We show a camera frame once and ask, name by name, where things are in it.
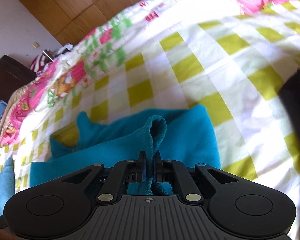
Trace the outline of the wooden wardrobe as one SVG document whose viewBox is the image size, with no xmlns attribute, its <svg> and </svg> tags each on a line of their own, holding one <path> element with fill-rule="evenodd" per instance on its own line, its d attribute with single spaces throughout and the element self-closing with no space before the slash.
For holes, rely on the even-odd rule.
<svg viewBox="0 0 300 240">
<path fill-rule="evenodd" d="M 140 0 L 19 1 L 60 44 L 77 44 L 93 28 Z"/>
</svg>

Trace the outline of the dark wooden headboard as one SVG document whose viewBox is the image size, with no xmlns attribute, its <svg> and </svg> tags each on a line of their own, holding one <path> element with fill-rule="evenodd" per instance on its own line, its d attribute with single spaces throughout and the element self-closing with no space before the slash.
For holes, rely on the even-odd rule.
<svg viewBox="0 0 300 240">
<path fill-rule="evenodd" d="M 7 103 L 13 92 L 35 78 L 35 72 L 17 60 L 4 55 L 0 59 L 0 101 Z"/>
</svg>

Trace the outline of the red white striped pillow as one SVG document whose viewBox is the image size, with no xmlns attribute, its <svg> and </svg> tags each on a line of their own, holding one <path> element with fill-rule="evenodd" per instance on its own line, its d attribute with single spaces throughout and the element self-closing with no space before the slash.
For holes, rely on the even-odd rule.
<svg viewBox="0 0 300 240">
<path fill-rule="evenodd" d="M 51 62 L 53 62 L 55 57 L 49 50 L 44 50 L 40 55 L 38 55 L 31 63 L 30 70 L 38 74 L 45 69 Z"/>
</svg>

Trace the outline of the blue folded towel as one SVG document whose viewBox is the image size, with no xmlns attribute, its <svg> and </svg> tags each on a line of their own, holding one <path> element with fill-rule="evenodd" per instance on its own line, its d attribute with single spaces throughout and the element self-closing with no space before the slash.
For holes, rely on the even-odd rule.
<svg viewBox="0 0 300 240">
<path fill-rule="evenodd" d="M 7 201 L 15 194 L 13 158 L 10 156 L 0 172 L 0 216 L 4 213 Z"/>
</svg>

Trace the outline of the teal fleece zip pullover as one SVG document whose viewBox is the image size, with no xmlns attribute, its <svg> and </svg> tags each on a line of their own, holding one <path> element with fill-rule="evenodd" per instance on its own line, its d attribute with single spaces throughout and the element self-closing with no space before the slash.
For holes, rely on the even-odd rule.
<svg viewBox="0 0 300 240">
<path fill-rule="evenodd" d="M 153 158 L 182 162 L 193 168 L 205 163 L 220 168 L 215 132 L 204 106 L 191 109 L 148 109 L 109 125 L 92 122 L 85 112 L 76 122 L 51 134 L 51 157 L 34 162 L 30 186 L 34 187 L 95 163 L 106 168 L 119 161 L 146 156 L 146 181 L 128 190 L 130 194 L 152 194 Z"/>
</svg>

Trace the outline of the wall light switch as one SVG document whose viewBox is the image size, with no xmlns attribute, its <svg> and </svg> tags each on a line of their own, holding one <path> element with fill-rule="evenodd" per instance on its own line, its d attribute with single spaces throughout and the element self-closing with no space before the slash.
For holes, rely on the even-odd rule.
<svg viewBox="0 0 300 240">
<path fill-rule="evenodd" d="M 37 42 L 34 42 L 34 43 L 33 43 L 33 46 L 34 46 L 34 48 L 38 48 L 38 47 L 39 47 L 39 44 L 38 44 Z"/>
</svg>

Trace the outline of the checkered floral bed quilt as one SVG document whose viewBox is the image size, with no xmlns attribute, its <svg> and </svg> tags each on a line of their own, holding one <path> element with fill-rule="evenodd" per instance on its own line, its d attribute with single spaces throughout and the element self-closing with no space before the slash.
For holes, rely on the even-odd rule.
<svg viewBox="0 0 300 240">
<path fill-rule="evenodd" d="M 300 146 L 278 92 L 300 69 L 300 0 L 142 0 L 93 29 L 24 88 L 2 119 L 0 173 L 15 190 L 50 135 L 84 111 L 109 123 L 204 105 L 222 169 L 287 194 L 300 232 Z"/>
</svg>

